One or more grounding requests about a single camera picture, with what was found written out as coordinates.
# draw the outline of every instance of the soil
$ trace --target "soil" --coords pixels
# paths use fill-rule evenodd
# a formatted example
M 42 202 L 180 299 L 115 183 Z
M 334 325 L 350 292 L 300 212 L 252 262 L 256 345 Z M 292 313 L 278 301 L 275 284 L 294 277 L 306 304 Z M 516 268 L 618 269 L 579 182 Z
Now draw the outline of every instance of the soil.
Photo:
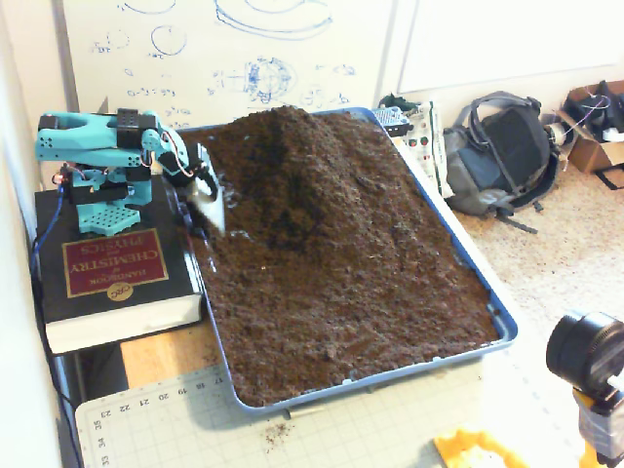
M 275 426 L 267 427 L 266 431 L 264 431 L 264 440 L 269 446 L 266 452 L 268 453 L 275 447 L 283 445 L 286 441 L 285 438 L 290 434 L 291 429 L 291 426 L 286 425 L 284 422 Z
M 377 126 L 281 107 L 183 138 L 226 190 L 226 235 L 193 242 L 245 404 L 498 339 L 488 292 Z

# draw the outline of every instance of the book cover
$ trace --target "book cover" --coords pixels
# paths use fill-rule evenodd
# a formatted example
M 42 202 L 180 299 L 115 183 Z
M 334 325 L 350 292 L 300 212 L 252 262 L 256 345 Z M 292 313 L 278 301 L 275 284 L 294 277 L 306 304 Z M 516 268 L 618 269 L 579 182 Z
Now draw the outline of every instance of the book cover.
M 39 233 L 57 202 L 56 190 L 35 194 Z M 63 201 L 39 253 L 47 324 L 202 293 L 175 192 L 159 175 L 140 216 L 115 236 L 81 234 L 75 207 Z

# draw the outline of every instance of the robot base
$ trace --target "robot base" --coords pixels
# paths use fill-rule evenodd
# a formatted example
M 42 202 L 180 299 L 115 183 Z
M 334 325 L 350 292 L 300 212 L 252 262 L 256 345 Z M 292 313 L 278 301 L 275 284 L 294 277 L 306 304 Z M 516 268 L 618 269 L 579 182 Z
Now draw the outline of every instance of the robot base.
M 113 236 L 140 221 L 137 210 L 104 203 L 82 205 L 78 209 L 78 228 L 81 233 L 95 232 Z

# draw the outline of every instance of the whiteboard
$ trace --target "whiteboard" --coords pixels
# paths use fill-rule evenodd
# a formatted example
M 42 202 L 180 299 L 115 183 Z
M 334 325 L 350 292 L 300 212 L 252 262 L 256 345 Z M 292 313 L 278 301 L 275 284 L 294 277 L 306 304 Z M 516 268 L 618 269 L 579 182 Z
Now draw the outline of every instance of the whiteboard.
M 619 0 L 420 0 L 399 92 L 617 63 Z
M 284 104 L 373 103 L 392 2 L 64 1 L 83 112 L 154 110 L 174 128 Z

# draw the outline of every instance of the blue tray rim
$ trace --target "blue tray rim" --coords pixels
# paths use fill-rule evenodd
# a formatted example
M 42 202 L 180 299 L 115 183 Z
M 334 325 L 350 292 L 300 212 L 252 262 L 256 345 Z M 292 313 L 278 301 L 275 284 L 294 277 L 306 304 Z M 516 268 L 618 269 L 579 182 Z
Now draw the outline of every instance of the blue tray rim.
M 324 111 L 319 111 L 319 112 L 312 112 L 312 114 L 321 115 L 321 114 L 347 113 L 347 112 L 353 114 L 354 116 L 357 116 L 357 114 L 361 114 L 362 116 L 366 118 L 367 121 L 375 123 L 375 125 L 377 125 L 379 128 L 384 130 L 383 126 L 377 121 L 376 117 L 371 112 L 371 110 L 366 109 L 365 107 L 339 108 L 339 109 L 324 110 Z M 178 130 L 178 132 L 180 134 L 184 134 L 187 132 L 212 129 L 215 127 L 220 127 L 221 125 L 209 125 L 209 126 L 202 126 L 202 127 L 185 128 L 185 129 Z M 517 321 L 512 316 L 511 312 L 508 310 L 509 307 L 507 304 L 509 302 L 509 299 L 506 297 L 503 298 L 499 294 L 499 289 L 502 287 L 502 284 L 495 277 L 492 280 L 493 272 L 490 271 L 488 272 L 488 274 L 485 274 L 484 271 L 482 271 L 482 268 L 480 268 L 480 265 L 477 264 L 477 262 L 474 260 L 474 258 L 471 255 L 469 255 L 469 251 L 472 251 L 472 254 L 474 254 L 476 248 L 474 247 L 474 245 L 467 246 L 465 239 L 462 240 L 457 236 L 455 229 L 457 228 L 457 225 L 459 224 L 456 218 L 454 218 L 454 214 L 450 211 L 450 209 L 448 209 L 444 201 L 443 201 L 443 204 L 445 207 L 447 207 L 447 211 L 448 211 L 447 216 L 444 216 L 441 213 L 440 206 L 437 206 L 439 205 L 439 203 L 434 202 L 432 195 L 429 193 L 430 190 L 428 190 L 420 180 L 420 177 L 423 177 L 424 174 L 418 174 L 418 170 L 410 166 L 410 164 L 405 158 L 405 155 L 403 155 L 401 151 L 399 153 L 404 159 L 404 162 L 408 165 L 408 168 L 413 175 L 414 182 L 416 183 L 420 193 L 423 195 L 423 197 L 427 201 L 427 204 L 429 205 L 429 207 L 434 212 L 436 212 L 436 215 L 438 215 L 440 222 L 448 231 L 448 233 L 451 235 L 452 242 L 457 248 L 457 251 L 459 255 L 461 256 L 462 260 L 467 262 L 468 265 L 473 270 L 475 270 L 481 283 L 489 291 L 490 304 L 492 304 L 493 310 L 495 311 L 495 313 L 492 313 L 491 316 L 494 322 L 494 326 L 500 335 L 500 338 L 491 343 L 484 344 L 479 349 L 467 351 L 465 353 L 448 356 L 446 358 L 434 358 L 432 361 L 429 361 L 426 363 L 412 364 L 410 366 L 404 366 L 402 368 L 398 368 L 395 370 L 387 370 L 385 372 L 376 373 L 374 375 L 370 375 L 368 377 L 364 377 L 358 380 L 351 380 L 347 378 L 343 380 L 341 384 L 334 385 L 333 387 L 324 388 L 324 389 L 310 389 L 301 395 L 298 395 L 296 397 L 292 397 L 287 400 L 283 400 L 281 402 L 277 402 L 271 405 L 267 405 L 265 407 L 251 407 L 241 401 L 241 399 L 238 397 L 236 390 L 234 388 L 234 382 L 232 380 L 232 374 L 230 372 L 230 368 L 227 364 L 227 357 L 225 356 L 223 343 L 218 333 L 218 327 L 216 325 L 215 314 L 213 313 L 213 309 L 210 304 L 210 296 L 207 294 L 207 299 L 208 299 L 207 305 L 208 305 L 209 316 L 211 319 L 211 324 L 213 326 L 214 334 L 216 336 L 216 342 L 218 343 L 218 348 L 219 348 L 219 352 L 221 355 L 221 359 L 223 360 L 223 364 L 225 366 L 227 379 L 229 382 L 229 387 L 234 396 L 236 403 L 240 406 L 240 408 L 244 412 L 247 412 L 249 414 L 254 414 L 254 415 L 261 415 L 261 414 L 268 414 L 268 413 L 276 412 L 279 410 L 288 410 L 293 407 L 298 407 L 300 405 L 308 404 L 310 402 L 315 402 L 321 399 L 326 399 L 329 397 L 355 391 L 358 389 L 374 387 L 381 383 L 390 382 L 392 380 L 396 380 L 396 379 L 399 379 L 401 377 L 405 377 L 408 375 L 418 375 L 426 371 L 432 371 L 438 368 L 448 367 L 448 366 L 455 365 L 458 363 L 463 363 L 466 361 L 478 359 L 478 358 L 483 357 L 485 354 L 491 353 L 493 351 L 503 350 L 511 346 L 511 344 L 517 339 L 518 334 L 519 334 L 519 327 L 518 327 Z M 455 229 L 453 229 L 453 227 L 449 223 L 449 220 L 448 220 L 449 214 L 452 215 L 454 220 L 456 221 Z

